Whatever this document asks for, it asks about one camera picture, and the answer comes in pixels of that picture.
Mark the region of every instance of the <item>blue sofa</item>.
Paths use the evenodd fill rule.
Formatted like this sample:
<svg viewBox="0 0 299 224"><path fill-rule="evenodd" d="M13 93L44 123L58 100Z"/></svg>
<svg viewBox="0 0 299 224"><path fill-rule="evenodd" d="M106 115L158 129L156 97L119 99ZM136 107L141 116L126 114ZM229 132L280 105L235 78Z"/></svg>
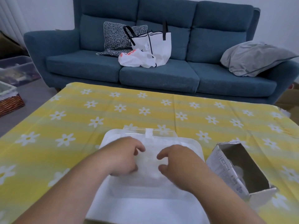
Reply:
<svg viewBox="0 0 299 224"><path fill-rule="evenodd" d="M253 39L260 10L250 5L189 0L73 0L74 30L34 31L24 41L49 87L84 82L130 89L274 104L299 75L287 61L258 77L236 77L220 65L226 49ZM104 51L105 21L162 29L171 57L156 68L122 67Z"/></svg>

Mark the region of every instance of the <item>black and white pillow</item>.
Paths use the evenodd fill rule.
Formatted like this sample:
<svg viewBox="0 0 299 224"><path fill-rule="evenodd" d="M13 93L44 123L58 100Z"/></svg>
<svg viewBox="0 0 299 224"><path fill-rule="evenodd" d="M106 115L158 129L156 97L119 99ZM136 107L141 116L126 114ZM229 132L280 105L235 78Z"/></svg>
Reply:
<svg viewBox="0 0 299 224"><path fill-rule="evenodd" d="M121 23L104 22L105 51L97 52L97 55L118 57L122 52L132 51L131 42L123 30L124 26ZM139 36L147 32L147 25L133 26L132 29L136 36Z"/></svg>

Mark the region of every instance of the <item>sofa backrest cushion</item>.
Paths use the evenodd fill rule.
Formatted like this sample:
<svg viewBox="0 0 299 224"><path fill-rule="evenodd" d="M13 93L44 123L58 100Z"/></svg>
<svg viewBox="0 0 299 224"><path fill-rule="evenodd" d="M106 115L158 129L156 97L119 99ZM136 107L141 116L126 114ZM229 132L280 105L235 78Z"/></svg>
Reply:
<svg viewBox="0 0 299 224"><path fill-rule="evenodd" d="M139 0L137 26L148 25L148 31L162 31L167 20L171 32L171 59L185 60L190 29L196 8L189 0Z"/></svg>
<svg viewBox="0 0 299 224"><path fill-rule="evenodd" d="M228 48L246 41L253 11L251 5L198 2L186 60L218 64Z"/></svg>
<svg viewBox="0 0 299 224"><path fill-rule="evenodd" d="M104 51L104 22L135 26L138 0L81 0L80 47Z"/></svg>

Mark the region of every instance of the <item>table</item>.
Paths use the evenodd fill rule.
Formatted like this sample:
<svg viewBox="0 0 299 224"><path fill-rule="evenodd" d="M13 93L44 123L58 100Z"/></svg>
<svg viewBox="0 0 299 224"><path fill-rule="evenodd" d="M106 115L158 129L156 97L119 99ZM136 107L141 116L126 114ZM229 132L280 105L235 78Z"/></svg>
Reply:
<svg viewBox="0 0 299 224"><path fill-rule="evenodd" d="M125 125L173 129L198 140L205 159L216 143L240 140L280 189L259 215L299 222L299 126L277 107L71 83L0 139L0 223L15 220L108 130Z"/></svg>

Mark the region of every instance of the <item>black bag handle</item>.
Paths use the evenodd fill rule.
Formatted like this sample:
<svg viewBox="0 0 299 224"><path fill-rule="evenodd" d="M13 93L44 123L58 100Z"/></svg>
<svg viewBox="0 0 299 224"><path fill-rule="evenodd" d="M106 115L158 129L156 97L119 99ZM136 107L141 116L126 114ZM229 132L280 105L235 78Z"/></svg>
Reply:
<svg viewBox="0 0 299 224"><path fill-rule="evenodd" d="M166 41L166 33L168 32L168 25L167 25L167 21L164 20L163 21L163 41Z"/></svg>
<svg viewBox="0 0 299 224"><path fill-rule="evenodd" d="M135 42L133 41L133 39L129 35L129 32L127 31L127 29L129 30L129 32L131 32L133 37L136 37L136 34L130 26L123 26L123 30L125 31L125 34L128 36L129 40L132 42L132 45L135 45Z"/></svg>

